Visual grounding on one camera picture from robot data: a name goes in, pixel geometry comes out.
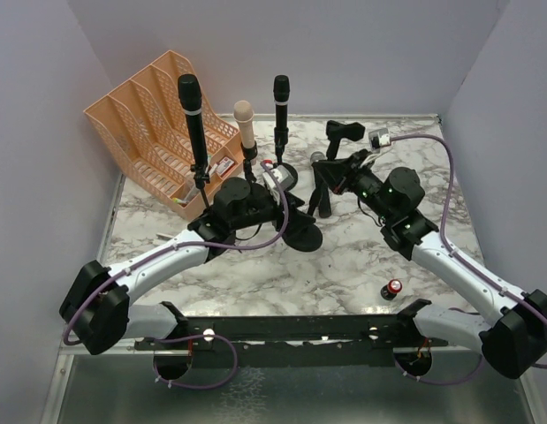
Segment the black microphone white band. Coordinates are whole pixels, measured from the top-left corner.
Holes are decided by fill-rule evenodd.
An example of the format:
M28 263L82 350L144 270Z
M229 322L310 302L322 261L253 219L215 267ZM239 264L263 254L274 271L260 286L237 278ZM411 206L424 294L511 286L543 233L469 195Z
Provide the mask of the black microphone white band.
M209 159L202 122L202 93L199 80L194 74L179 76L178 91L194 156L194 170L205 173Z

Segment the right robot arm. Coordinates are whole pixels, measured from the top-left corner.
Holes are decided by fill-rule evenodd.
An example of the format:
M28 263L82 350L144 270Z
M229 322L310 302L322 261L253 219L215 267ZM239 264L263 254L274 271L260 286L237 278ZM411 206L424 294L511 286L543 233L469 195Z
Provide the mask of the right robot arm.
M412 317L418 332L480 353L506 378L521 377L547 353L547 294L526 292L464 254L419 211L425 192L416 171L398 167L381 180L368 157L362 149L312 168L330 191L355 194L382 219L391 250L439 277L479 314L424 302Z

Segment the black microphone silver grille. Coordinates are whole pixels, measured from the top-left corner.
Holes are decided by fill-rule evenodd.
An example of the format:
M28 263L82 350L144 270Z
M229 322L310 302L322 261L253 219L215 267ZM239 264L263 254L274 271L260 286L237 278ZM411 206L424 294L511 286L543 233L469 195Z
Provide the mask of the black microphone silver grille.
M313 169L315 188L311 194L308 204L308 214L313 215L318 210L320 218L331 216L330 195L327 186L316 169Z

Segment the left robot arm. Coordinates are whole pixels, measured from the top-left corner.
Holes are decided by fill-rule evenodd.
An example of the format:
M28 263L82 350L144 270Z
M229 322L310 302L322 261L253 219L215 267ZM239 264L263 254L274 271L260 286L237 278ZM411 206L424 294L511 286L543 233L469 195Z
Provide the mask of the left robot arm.
M130 336L131 307L146 292L167 279L236 249L236 233L271 223L288 240L315 219L301 211L304 202L270 180L249 183L228 178L212 204L167 243L131 260L103 266L83 265L63 300L66 345L84 345L93 355Z

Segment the peach pink microphone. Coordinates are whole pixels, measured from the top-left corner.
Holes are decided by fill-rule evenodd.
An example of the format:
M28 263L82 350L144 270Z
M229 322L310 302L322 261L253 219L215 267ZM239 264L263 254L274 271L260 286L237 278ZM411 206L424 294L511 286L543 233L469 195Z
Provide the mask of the peach pink microphone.
M246 100L237 101L234 104L233 117L238 125L243 148L250 149L255 146L255 134L253 128L254 109Z

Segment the black tripod microphone stand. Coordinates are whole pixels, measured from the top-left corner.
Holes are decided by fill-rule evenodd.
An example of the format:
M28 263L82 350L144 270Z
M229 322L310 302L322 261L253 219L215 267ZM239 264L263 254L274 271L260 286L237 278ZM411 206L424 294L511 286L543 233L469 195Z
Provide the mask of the black tripod microphone stand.
M199 190L205 209L210 207L205 187L210 183L210 166L202 167L196 163L191 165L191 172L194 174L194 185Z

